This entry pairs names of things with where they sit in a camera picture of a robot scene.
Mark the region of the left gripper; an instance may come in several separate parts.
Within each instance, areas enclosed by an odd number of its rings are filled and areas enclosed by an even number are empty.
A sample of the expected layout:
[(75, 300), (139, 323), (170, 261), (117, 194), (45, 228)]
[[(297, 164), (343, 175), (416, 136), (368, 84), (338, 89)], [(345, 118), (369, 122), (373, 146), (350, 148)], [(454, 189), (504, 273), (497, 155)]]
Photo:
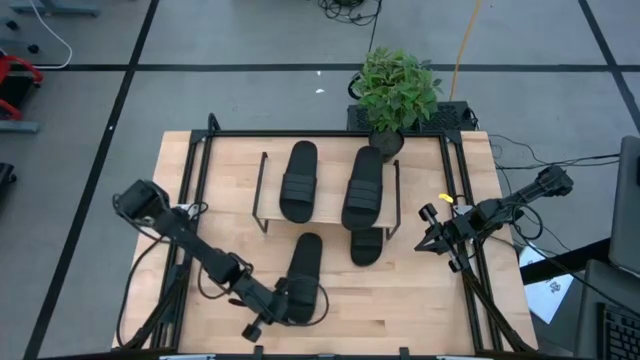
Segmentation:
[(256, 343), (262, 334), (261, 326), (283, 323), (287, 311), (287, 319), (291, 323), (306, 323), (307, 308), (305, 306), (288, 306), (288, 291), (302, 291), (306, 285), (304, 277), (279, 278), (274, 290), (269, 290), (260, 283), (254, 282), (241, 291), (241, 299), (256, 314), (252, 323), (242, 331), (242, 337)]

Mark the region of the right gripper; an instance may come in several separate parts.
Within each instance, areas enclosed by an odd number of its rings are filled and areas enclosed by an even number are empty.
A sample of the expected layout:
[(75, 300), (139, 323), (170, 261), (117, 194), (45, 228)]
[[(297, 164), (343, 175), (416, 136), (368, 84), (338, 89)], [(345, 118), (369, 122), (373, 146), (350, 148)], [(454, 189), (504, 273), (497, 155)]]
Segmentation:
[(457, 250), (458, 245), (463, 245), (475, 234), (469, 223), (469, 218), (464, 215), (439, 222), (436, 219), (437, 211), (432, 203), (424, 205), (418, 214), (423, 221), (429, 223), (429, 227), (414, 250), (437, 255), (448, 254), (450, 257), (449, 267), (454, 273), (469, 268), (468, 256)]

